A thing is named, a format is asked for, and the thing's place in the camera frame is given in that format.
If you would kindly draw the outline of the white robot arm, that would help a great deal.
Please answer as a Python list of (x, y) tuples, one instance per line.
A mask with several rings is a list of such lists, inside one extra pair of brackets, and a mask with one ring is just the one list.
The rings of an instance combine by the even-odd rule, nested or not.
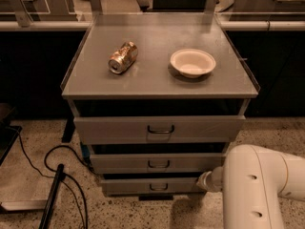
[(239, 145), (197, 186), (223, 197), (224, 229), (284, 229), (280, 198), (305, 199), (305, 158)]

